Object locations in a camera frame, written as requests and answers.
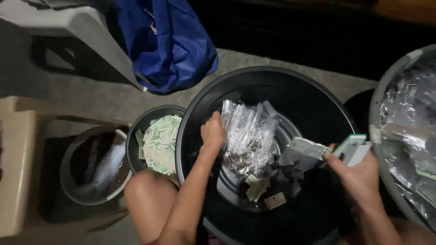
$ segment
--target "concrete floor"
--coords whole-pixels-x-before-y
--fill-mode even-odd
[[[100,77],[110,82],[90,79],[75,72],[71,65],[54,52],[39,50],[41,45],[37,44],[41,41],[19,27],[0,20],[0,33],[2,33],[2,38],[0,38],[0,98],[10,95],[26,96],[129,123],[133,123],[143,112],[158,105],[175,104],[186,108],[198,92],[212,80],[230,71],[249,66],[271,65],[300,72],[324,85],[342,102],[376,86],[376,81],[218,49],[219,69],[216,72],[191,89],[172,95],[158,96],[136,89],[101,58],[96,57],[96,54],[86,50],[80,42],[76,45],[76,49],[72,48],[69,52],[74,53],[77,59],[82,58],[84,62],[88,62],[86,64],[86,69],[90,71],[88,73],[92,74],[93,71],[101,73],[103,76]],[[77,43],[77,40],[72,39],[74,38],[66,38],[63,41]],[[62,74],[45,70],[44,66],[35,62],[37,59],[31,58],[35,56],[35,53],[44,54],[48,63],[71,69],[72,72]],[[69,136],[82,130],[82,126],[57,122],[50,127],[48,136]],[[115,245],[138,244],[138,242],[130,217],[127,217],[105,231],[77,238],[70,244]]]

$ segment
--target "blue plastic bag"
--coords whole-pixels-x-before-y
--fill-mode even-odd
[[[114,5],[133,72],[148,89],[189,88],[218,69],[215,46],[186,0],[114,0]]]

